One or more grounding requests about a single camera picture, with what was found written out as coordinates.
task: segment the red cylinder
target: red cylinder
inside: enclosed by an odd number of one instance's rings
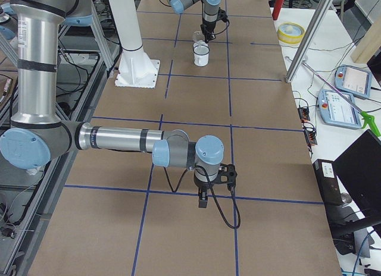
[[[277,20],[278,19],[278,16],[279,16],[279,13],[280,13],[280,9],[282,8],[282,5],[283,5],[284,1],[285,0],[276,0],[275,6],[274,6],[274,10],[273,10],[273,20]]]

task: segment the green handle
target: green handle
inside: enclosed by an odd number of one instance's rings
[[[366,113],[365,111],[360,112],[361,116],[364,120],[363,128],[366,128],[367,125],[369,126],[370,130],[377,136],[380,137],[381,133],[379,129],[377,128],[376,122],[374,120],[374,116]]]

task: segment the white table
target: white table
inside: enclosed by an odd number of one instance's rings
[[[283,8],[280,12],[279,19],[275,21],[276,29],[281,23],[284,22],[293,22],[303,26],[305,29],[308,27],[308,23],[310,22],[312,16],[314,14],[314,10],[298,10],[298,9],[286,9]],[[329,11],[324,19],[322,25],[320,26],[310,48],[313,49],[335,49],[338,47],[343,47],[352,42],[349,34],[346,32],[344,26],[340,22],[339,17],[336,15],[334,11]],[[296,49],[290,47],[284,47],[287,45],[285,43],[280,42],[282,47],[283,56],[289,56],[293,58],[296,53]],[[317,71],[330,71],[337,67],[337,63],[343,57],[346,48],[338,49],[335,51],[314,51],[308,50],[307,63]],[[346,58],[343,60],[341,64],[346,65],[355,65],[356,67],[366,67],[365,64],[356,64],[353,63],[351,59],[351,53],[355,47],[353,47]],[[285,59],[286,67],[288,68],[290,62]],[[333,82],[335,72],[330,73],[322,73],[322,76],[327,78],[328,81]],[[316,98],[314,98],[311,94],[308,93],[307,88],[311,85],[313,81],[313,85],[310,88],[310,92],[315,96],[318,95],[320,89],[324,87],[328,89],[329,87],[324,85],[322,81],[315,77],[313,80],[313,75],[303,66],[301,66],[292,81],[292,89],[298,91],[301,94],[301,98],[305,99],[309,105],[316,104]],[[380,87],[378,82],[373,78],[372,80],[373,87]],[[371,99],[375,99],[377,101],[381,101],[381,92],[371,90],[370,94]],[[300,101],[301,106],[304,106],[304,101]],[[372,109],[380,108],[381,105],[374,103],[368,100],[361,100],[356,98],[356,104],[365,111],[369,111]],[[320,114],[316,112],[316,107],[310,108],[310,117],[311,123],[313,123],[317,127],[317,146],[313,147],[313,156],[312,162],[316,159],[328,159],[335,160],[346,148],[348,148],[363,132],[364,130],[351,130],[341,127],[329,126],[323,123]],[[371,113],[376,117],[376,123],[379,128],[381,128],[381,111],[377,111]],[[341,183],[339,183],[341,192],[345,192],[345,188]],[[354,211],[358,211],[359,208],[356,204],[350,204]],[[360,218],[364,217],[362,213],[359,213],[358,216]],[[372,234],[372,238],[375,239],[376,244],[374,247],[381,247],[381,239],[376,233]],[[381,251],[379,250],[371,250],[371,258],[370,259],[362,259],[363,265],[371,264],[372,269],[381,270]],[[352,271],[353,265],[355,262],[356,256],[353,254],[342,256],[338,254],[339,262],[344,271]],[[363,273],[364,266],[357,266],[357,272]]]

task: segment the cardboard table surface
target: cardboard table surface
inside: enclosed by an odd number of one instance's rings
[[[201,5],[175,15],[142,0],[143,45],[161,60],[157,85],[120,88],[110,79],[92,124],[221,138],[223,162],[238,172],[241,228],[223,223],[212,198],[198,209],[191,172],[172,194],[150,155],[88,150],[75,160],[29,275],[339,275],[267,0],[221,7],[231,26],[197,67]],[[168,170],[174,183],[182,170]],[[236,223],[226,187],[216,193]]]

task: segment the tape roll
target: tape roll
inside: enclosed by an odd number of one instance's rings
[[[299,43],[303,36],[305,30],[302,26],[292,22],[282,23],[278,28],[278,39],[287,44],[297,44]]]

